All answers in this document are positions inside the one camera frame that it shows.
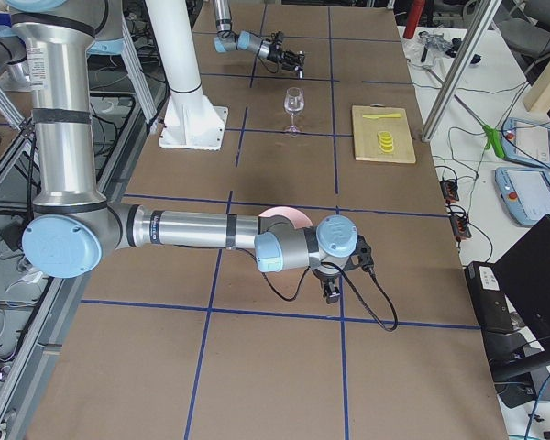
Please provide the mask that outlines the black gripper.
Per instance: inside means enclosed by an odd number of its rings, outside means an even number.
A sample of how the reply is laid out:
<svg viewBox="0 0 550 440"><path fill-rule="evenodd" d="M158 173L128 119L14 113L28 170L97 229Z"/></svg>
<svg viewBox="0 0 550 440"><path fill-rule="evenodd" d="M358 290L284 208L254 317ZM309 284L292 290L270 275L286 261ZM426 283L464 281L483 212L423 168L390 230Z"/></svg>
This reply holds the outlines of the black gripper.
<svg viewBox="0 0 550 440"><path fill-rule="evenodd" d="M282 39L267 39L264 38L261 42L261 59L273 62L282 66L282 69L288 72L299 72L301 70L301 63L297 60L287 59L300 59L302 53L296 53L291 50L284 50L282 48Z"/></svg>
<svg viewBox="0 0 550 440"><path fill-rule="evenodd" d="M312 270L313 275L321 282L323 297L327 304L337 303L341 293L336 280L341 276L344 269L339 269L333 263L322 264Z"/></svg>

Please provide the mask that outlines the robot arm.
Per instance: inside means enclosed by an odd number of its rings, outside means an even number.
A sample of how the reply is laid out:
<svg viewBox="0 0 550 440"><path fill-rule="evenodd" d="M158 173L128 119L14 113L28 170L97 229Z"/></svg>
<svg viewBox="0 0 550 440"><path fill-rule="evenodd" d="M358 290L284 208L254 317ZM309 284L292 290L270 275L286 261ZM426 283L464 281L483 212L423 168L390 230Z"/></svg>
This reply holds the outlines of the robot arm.
<svg viewBox="0 0 550 440"><path fill-rule="evenodd" d="M226 0L214 0L214 21L216 36L214 48L218 53L234 51L247 51L261 61L269 61L285 71L295 73L299 78L303 77L305 54L293 52L283 47L285 35L278 31L270 38L263 38L248 31L236 33L233 30L233 22L230 4Z"/></svg>
<svg viewBox="0 0 550 440"><path fill-rule="evenodd" d="M226 248L251 255L263 273L312 273L329 303L339 299L336 280L370 254L354 223L342 215L314 225L287 207L245 216L110 203L96 184L87 55L98 39L121 35L122 6L13 1L9 9L13 30L27 49L39 157L41 190L22 237L35 267L68 279L121 248Z"/></svg>

